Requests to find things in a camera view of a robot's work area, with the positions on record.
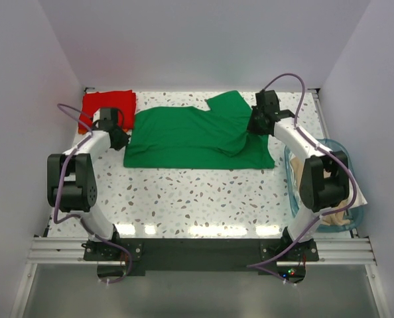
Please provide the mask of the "green t shirt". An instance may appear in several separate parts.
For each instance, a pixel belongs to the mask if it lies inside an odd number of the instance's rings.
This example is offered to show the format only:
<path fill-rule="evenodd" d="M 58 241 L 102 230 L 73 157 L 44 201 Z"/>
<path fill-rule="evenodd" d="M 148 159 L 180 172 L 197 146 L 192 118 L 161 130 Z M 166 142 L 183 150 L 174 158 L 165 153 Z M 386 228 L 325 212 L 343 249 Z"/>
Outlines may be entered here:
<path fill-rule="evenodd" d="M 251 107 L 238 91 L 207 100 L 208 110 L 152 107 L 137 113 L 126 168 L 273 169 L 267 136 L 247 131 Z"/>

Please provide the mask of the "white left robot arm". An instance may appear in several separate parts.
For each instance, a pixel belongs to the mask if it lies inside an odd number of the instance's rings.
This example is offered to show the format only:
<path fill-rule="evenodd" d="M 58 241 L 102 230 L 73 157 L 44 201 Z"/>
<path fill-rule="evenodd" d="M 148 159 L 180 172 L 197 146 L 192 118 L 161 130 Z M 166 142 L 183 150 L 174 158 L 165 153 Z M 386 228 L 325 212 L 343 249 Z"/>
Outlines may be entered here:
<path fill-rule="evenodd" d="M 129 142 L 123 130 L 123 111 L 117 107 L 102 107 L 86 115 L 91 120 L 86 133 L 74 146 L 63 153 L 51 154 L 47 159 L 47 200 L 54 208 L 52 220 L 61 224 L 77 220 L 88 234 L 90 242 L 99 243 L 99 253 L 108 260 L 121 255 L 119 233 L 97 204 L 98 187 L 94 162 L 109 149 L 120 151 Z"/>

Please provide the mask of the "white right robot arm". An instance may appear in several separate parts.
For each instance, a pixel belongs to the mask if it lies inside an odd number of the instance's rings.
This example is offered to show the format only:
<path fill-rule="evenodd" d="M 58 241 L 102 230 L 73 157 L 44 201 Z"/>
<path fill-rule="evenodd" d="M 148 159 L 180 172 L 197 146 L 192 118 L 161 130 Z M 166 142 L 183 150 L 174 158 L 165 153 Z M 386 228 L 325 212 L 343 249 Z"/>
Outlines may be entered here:
<path fill-rule="evenodd" d="M 348 168 L 348 157 L 319 143 L 297 123 L 296 115 L 281 110 L 275 91 L 262 90 L 255 95 L 247 131 L 270 135 L 281 141 L 302 163 L 298 188 L 302 201 L 292 223 L 283 231 L 280 251 L 287 260 L 296 260 L 303 252 L 303 242 L 312 239 L 324 215 L 339 212 L 357 198 L 356 181 Z"/>

